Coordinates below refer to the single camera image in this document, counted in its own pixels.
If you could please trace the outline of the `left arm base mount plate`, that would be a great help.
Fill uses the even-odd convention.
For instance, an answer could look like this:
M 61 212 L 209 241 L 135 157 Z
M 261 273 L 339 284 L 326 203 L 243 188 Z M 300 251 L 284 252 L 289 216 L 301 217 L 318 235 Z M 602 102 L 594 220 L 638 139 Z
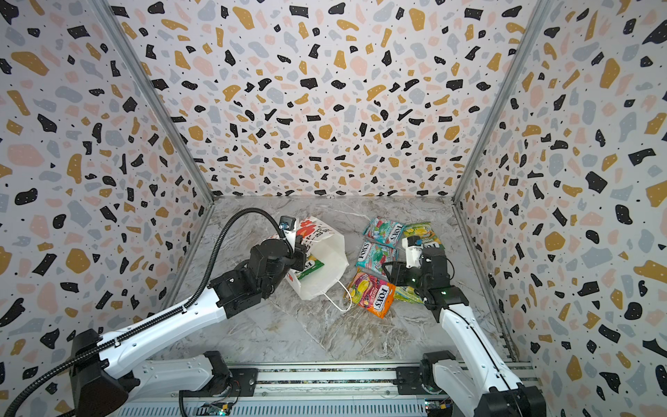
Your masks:
M 183 390 L 184 398 L 204 398 L 222 396 L 225 398 L 252 397 L 258 381 L 258 368 L 231 368 L 227 376 L 214 376 L 199 390 Z

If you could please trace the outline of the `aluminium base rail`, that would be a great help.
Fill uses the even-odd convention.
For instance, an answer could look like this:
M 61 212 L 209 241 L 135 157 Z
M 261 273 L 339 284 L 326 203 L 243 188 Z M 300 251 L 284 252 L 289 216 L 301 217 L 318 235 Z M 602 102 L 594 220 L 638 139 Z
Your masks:
M 196 416 L 205 402 L 232 402 L 231 416 L 460 416 L 445 393 L 400 395 L 395 369 L 420 363 L 294 363 L 248 365 L 258 368 L 252 397 L 184 398 L 177 392 L 131 400 L 117 416 Z M 524 363 L 509 367 L 524 384 L 537 380 Z

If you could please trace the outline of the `green Fox's candy bag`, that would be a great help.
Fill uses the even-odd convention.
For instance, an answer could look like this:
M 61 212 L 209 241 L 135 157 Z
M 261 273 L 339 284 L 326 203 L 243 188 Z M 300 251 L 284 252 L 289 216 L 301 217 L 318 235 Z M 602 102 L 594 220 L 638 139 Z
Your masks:
M 394 300 L 411 304 L 422 304 L 423 299 L 414 288 L 394 286 Z
M 310 276 L 310 275 L 314 274 L 315 272 L 317 272 L 318 270 L 320 270 L 323 267 L 324 267 L 324 263 L 321 260 L 319 260 L 318 258 L 316 258 L 313 255 L 310 255 L 306 260 L 306 263 L 304 265 L 304 269 L 302 269 L 302 271 L 298 271 L 296 273 L 297 280 L 302 281 L 307 276 Z

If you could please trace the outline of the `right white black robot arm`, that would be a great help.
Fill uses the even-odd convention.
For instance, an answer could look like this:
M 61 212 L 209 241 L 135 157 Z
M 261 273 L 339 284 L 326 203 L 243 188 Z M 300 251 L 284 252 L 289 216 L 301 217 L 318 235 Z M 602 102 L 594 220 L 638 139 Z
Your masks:
M 415 290 L 466 365 L 462 368 L 449 351 L 424 354 L 423 389 L 447 394 L 454 415 L 547 415 L 540 389 L 522 382 L 479 327 L 467 297 L 453 284 L 453 264 L 445 250 L 410 246 L 404 262 L 386 262 L 382 271 L 390 283 Z

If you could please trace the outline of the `teal Fox's mint candy bag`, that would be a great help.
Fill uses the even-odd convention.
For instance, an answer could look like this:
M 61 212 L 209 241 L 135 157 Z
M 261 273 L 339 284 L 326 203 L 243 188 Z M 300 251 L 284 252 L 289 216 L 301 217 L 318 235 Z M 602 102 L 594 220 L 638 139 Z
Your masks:
M 389 248 L 396 248 L 405 224 L 384 217 L 375 217 L 364 231 L 366 239 Z

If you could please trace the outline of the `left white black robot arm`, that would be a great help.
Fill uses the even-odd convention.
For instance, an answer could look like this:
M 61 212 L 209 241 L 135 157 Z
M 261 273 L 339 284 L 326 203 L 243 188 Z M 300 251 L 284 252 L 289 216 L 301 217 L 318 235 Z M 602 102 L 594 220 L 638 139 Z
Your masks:
M 149 357 L 196 330 L 230 319 L 269 298 L 291 269 L 302 271 L 307 246 L 298 236 L 294 250 L 268 239 L 248 260 L 213 279 L 195 302 L 140 321 L 125 331 L 77 335 L 72 354 L 79 359 L 69 372 L 77 416 L 107 416 L 127 401 L 151 394 L 180 396 L 240 395 L 241 382 L 218 352 L 191 359 L 150 362 Z

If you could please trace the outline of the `orange Fox's candy bag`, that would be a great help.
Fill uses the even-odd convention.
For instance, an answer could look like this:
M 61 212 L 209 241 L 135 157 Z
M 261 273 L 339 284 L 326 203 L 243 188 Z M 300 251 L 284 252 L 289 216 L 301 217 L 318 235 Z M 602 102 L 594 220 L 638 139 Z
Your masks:
M 353 304 L 383 319 L 394 301 L 396 286 L 358 269 L 347 290 Z

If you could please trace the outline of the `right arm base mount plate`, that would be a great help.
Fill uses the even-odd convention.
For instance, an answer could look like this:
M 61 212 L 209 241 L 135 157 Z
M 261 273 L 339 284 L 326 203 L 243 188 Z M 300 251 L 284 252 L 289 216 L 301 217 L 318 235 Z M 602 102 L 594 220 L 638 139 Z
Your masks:
M 441 389 L 427 385 L 419 367 L 403 366 L 395 369 L 396 378 L 393 381 L 400 395 L 437 395 L 443 394 Z

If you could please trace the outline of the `right aluminium corner post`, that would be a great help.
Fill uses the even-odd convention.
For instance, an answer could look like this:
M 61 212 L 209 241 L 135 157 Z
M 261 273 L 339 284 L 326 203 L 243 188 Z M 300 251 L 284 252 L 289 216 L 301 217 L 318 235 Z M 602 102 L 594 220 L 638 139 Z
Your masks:
M 500 116 L 503 112 L 505 104 L 514 91 L 514 87 L 519 79 L 523 65 L 526 63 L 526 59 L 530 55 L 533 48 L 533 43 L 538 36 L 538 30 L 545 22 L 545 19 L 550 12 L 551 6 L 552 1 L 540 0 L 536 2 L 533 13 L 527 22 L 526 32 L 522 36 L 522 39 L 517 48 L 517 52 L 514 55 L 514 59 L 512 59 L 511 65 L 509 66 L 502 85 L 500 85 L 499 93 L 496 95 L 496 98 L 493 101 L 488 118 L 486 118 L 486 122 L 483 126 L 483 129 L 481 130 L 479 141 L 470 154 L 467 166 L 464 169 L 464 173 L 460 179 L 459 185 L 453 195 L 453 206 L 455 208 L 458 208 L 459 203 L 464 198 L 466 187 L 474 176 L 475 167 L 481 159 L 483 151 L 491 140 L 491 136 L 496 124 L 500 121 Z

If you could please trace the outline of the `white floral paper bag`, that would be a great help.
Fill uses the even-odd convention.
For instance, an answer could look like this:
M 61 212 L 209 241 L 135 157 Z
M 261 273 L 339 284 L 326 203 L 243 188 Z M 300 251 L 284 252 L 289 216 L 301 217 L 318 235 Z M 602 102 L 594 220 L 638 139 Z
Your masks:
M 349 311 L 352 307 L 352 296 L 341 282 L 349 266 L 344 236 L 314 216 L 296 220 L 284 215 L 279 220 L 279 227 L 294 248 L 296 243 L 300 243 L 300 248 L 304 247 L 305 266 L 302 270 L 290 269 L 287 274 L 287 282 L 298 297 L 304 301 L 312 301 L 322 296 L 338 311 Z M 328 296 L 328 290 L 336 284 L 345 291 L 349 300 L 347 307 L 340 306 Z

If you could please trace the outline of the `left aluminium corner post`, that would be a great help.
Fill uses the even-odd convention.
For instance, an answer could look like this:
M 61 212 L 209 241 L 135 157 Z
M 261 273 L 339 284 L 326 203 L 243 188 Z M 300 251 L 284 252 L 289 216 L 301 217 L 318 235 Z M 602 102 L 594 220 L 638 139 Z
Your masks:
M 182 140 L 181 134 L 175 123 L 171 119 L 168 111 L 166 111 L 162 101 L 156 94 L 156 90 L 151 83 L 149 76 L 145 73 L 142 64 L 135 54 L 128 38 L 123 32 L 121 24 L 119 24 L 113 14 L 113 11 L 108 1 L 90 1 L 90 7 L 95 13 L 101 26 L 109 35 L 110 40 L 114 43 L 116 50 L 126 64 L 127 70 L 132 74 L 137 87 L 153 110 L 156 120 L 165 128 L 170 141 L 178 151 L 182 163 L 186 167 L 189 174 L 193 178 L 193 183 L 198 187 L 201 195 L 208 205 L 215 202 L 213 193 L 209 190 L 208 185 L 203 177 L 203 174 L 198 169 L 194 158 L 191 156 L 189 149 Z

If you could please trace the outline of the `aluminium corner post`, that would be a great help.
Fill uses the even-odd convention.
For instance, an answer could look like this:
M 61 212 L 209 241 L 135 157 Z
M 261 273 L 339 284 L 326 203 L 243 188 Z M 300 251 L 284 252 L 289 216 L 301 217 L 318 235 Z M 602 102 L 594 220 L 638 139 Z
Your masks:
M 522 36 L 522 39 L 517 48 L 517 52 L 514 55 L 514 59 L 512 59 L 511 65 L 509 66 L 502 85 L 500 85 L 499 93 L 496 95 L 496 98 L 493 101 L 488 118 L 486 118 L 486 122 L 483 126 L 483 129 L 481 130 L 479 141 L 470 154 L 467 166 L 464 169 L 464 173 L 460 179 L 459 185 L 453 195 L 453 206 L 455 208 L 458 208 L 459 203 L 464 198 L 466 187 L 474 176 L 475 167 L 481 159 L 483 151 L 491 140 L 491 136 L 496 124 L 500 121 L 500 116 L 503 112 L 505 104 L 514 91 L 514 87 L 519 79 L 523 65 L 526 63 L 526 59 L 530 55 L 533 48 L 533 43 L 538 36 L 538 30 L 545 22 L 545 19 L 550 12 L 551 6 L 552 1 L 540 0 L 536 2 L 533 13 L 527 22 L 526 32 Z
M 132 74 L 137 87 L 153 110 L 156 120 L 165 128 L 170 141 L 178 151 L 182 163 L 186 167 L 189 174 L 193 178 L 193 183 L 198 187 L 201 195 L 208 205 L 215 202 L 213 193 L 209 190 L 208 185 L 203 177 L 203 174 L 198 169 L 194 158 L 191 156 L 189 149 L 182 140 L 181 134 L 175 123 L 171 119 L 168 111 L 166 111 L 162 101 L 156 94 L 156 90 L 151 83 L 149 76 L 145 73 L 142 64 L 135 54 L 128 38 L 123 32 L 121 24 L 119 24 L 113 14 L 113 11 L 108 1 L 90 1 L 90 7 L 95 13 L 101 26 L 109 35 L 110 40 L 114 43 L 116 50 L 126 64 L 127 70 Z

